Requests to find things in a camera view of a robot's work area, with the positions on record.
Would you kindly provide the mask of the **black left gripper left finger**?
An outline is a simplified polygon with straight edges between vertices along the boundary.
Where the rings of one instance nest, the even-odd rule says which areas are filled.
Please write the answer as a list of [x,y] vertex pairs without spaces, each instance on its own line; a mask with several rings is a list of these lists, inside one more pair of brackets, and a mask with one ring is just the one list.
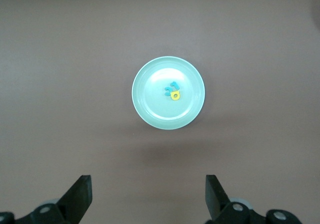
[[80,223],[92,203],[92,178],[82,175],[56,202],[40,205],[28,215],[16,219],[12,212],[1,212],[1,223]]

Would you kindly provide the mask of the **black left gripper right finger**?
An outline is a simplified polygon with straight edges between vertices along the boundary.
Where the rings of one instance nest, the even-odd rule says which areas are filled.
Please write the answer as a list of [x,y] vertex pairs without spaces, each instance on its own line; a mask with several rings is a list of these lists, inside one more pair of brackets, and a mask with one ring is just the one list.
[[205,183],[205,202],[211,216],[207,224],[301,224],[286,210],[270,209],[262,216],[239,201],[231,201],[215,175],[207,175]]

